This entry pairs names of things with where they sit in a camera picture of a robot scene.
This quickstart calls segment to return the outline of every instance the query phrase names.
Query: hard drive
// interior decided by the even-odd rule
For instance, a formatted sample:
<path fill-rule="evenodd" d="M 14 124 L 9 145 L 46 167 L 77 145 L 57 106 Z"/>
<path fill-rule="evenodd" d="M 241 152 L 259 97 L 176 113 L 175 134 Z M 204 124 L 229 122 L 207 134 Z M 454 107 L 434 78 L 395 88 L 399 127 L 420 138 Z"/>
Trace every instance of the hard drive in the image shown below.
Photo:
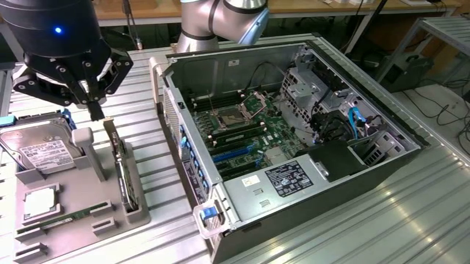
<path fill-rule="evenodd" d="M 83 150 L 72 144 L 74 124 L 66 112 L 0 118 L 0 145 L 21 170 L 42 174 L 72 168 Z"/>

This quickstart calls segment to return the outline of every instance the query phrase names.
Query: ram slot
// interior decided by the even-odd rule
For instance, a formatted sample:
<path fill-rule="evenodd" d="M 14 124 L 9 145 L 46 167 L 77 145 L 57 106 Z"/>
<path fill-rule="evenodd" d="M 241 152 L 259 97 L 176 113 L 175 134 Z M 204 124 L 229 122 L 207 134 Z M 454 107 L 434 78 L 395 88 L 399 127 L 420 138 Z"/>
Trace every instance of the ram slot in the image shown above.
<path fill-rule="evenodd" d="M 265 133 L 264 127 L 252 128 L 252 129 L 236 132 L 231 135 L 217 137 L 216 140 L 212 140 L 212 145 L 213 146 L 223 146 L 223 145 L 229 144 L 233 141 L 243 141 L 243 140 L 251 139 L 256 136 L 263 135 L 264 133 Z"/>

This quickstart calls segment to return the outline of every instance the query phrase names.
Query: slotted metal surface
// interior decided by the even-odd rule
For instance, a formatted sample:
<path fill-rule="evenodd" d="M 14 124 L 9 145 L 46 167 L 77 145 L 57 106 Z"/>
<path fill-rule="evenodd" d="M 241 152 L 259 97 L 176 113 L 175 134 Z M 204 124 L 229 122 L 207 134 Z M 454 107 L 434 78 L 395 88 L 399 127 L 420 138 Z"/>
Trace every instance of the slotted metal surface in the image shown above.
<path fill-rule="evenodd" d="M 416 160 L 372 191 L 324 213 L 225 263 L 470 263 L 470 171 L 468 160 L 446 140 L 431 136 L 424 124 L 374 84 L 372 79 L 320 38 L 311 35 L 269 38 L 264 43 L 311 39 L 335 58 L 384 104 L 431 143 Z M 152 222 L 113 239 L 74 251 L 52 263 L 209 263 L 195 228 L 191 208 L 148 92 L 147 58 L 157 49 L 133 53 L 136 65 L 104 111 L 115 117 L 119 133 L 131 142 L 151 208 Z M 54 108 L 25 95 L 12 94 L 14 113 L 38 113 Z M 95 131 L 95 147 L 107 143 L 103 127 L 85 110 L 73 109 L 79 127 Z M 10 263 L 10 215 L 13 166 L 1 155 L 0 167 L 0 262 Z"/>
<path fill-rule="evenodd" d="M 204 240 L 199 236 L 180 178 L 163 136 L 152 100 L 148 58 L 152 49 L 131 54 L 135 65 L 117 89 L 108 96 L 104 114 L 115 118 L 121 138 L 131 143 L 151 213 L 151 223 L 58 257 L 49 263 L 208 263 Z M 13 92 L 9 113 L 22 116 L 57 110 L 50 103 Z M 79 128 L 91 127 L 95 148 L 108 146 L 108 136 L 100 122 L 89 121 L 85 109 L 69 107 Z M 10 157 L 1 154 L 0 167 L 0 263 L 12 263 L 13 193 L 16 179 Z"/>
<path fill-rule="evenodd" d="M 462 16 L 424 18 L 419 25 L 470 56 L 470 19 Z"/>

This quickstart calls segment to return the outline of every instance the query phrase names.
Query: green circuit board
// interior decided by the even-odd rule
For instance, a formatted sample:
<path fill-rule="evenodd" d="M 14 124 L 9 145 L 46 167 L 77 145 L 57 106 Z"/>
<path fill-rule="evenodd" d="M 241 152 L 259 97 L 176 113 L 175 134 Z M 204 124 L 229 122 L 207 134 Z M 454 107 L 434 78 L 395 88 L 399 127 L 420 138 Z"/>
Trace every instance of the green circuit board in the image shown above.
<path fill-rule="evenodd" d="M 263 105 L 255 96 L 249 96 L 244 101 L 245 109 L 251 115 L 259 111 L 251 119 L 243 116 L 240 107 L 236 104 L 209 111 L 193 113 L 193 121 L 200 135 L 207 141 L 205 146 L 209 153 L 217 152 L 217 148 L 227 150 L 212 155 L 212 158 L 231 153 L 231 151 L 241 149 L 243 147 L 249 146 L 251 148 L 249 153 L 228 158 L 224 161 L 215 162 L 224 180 L 244 175 L 247 171 L 240 169 L 243 166 L 249 167 L 249 164 L 256 164 L 256 166 L 251 168 L 253 171 L 273 165 L 273 161 L 279 159 L 267 156 L 265 152 L 272 152 L 269 151 L 271 149 L 275 149 L 276 151 L 280 149 L 284 156 L 280 160 L 288 160 L 293 158 L 296 152 L 305 147 L 295 133 L 291 131 L 283 117 L 277 115 L 277 109 L 273 104 L 268 99 L 264 100 L 264 103 L 265 107 L 259 111 Z M 260 135 L 247 139 L 233 137 L 233 143 L 229 143 L 223 147 L 213 146 L 213 143 L 208 139 L 209 135 L 216 135 L 217 133 L 243 128 L 248 125 L 256 125 L 260 122 L 264 122 L 265 124 L 265 129 Z"/>

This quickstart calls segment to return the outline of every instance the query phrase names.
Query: hard drive label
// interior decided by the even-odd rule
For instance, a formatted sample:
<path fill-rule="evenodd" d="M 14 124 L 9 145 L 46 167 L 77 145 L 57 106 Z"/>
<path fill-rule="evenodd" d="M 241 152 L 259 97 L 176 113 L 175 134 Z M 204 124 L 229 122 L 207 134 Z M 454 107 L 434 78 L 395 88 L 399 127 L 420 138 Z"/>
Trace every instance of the hard drive label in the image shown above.
<path fill-rule="evenodd" d="M 280 197 L 289 196 L 314 185 L 296 161 L 267 170 L 265 175 Z"/>
<path fill-rule="evenodd" d="M 73 162 L 70 153 L 61 140 L 22 147 L 20 151 L 40 171 Z"/>

